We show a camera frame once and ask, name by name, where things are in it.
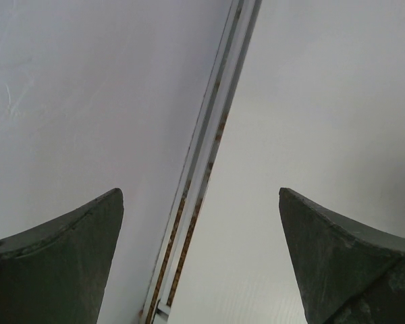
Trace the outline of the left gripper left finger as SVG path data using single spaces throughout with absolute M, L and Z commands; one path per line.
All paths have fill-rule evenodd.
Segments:
M 123 216 L 114 188 L 0 239 L 0 323 L 96 323 Z

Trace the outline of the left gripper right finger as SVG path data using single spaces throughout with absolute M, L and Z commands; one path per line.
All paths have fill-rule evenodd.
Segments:
M 279 214 L 307 323 L 405 323 L 405 238 L 290 188 Z

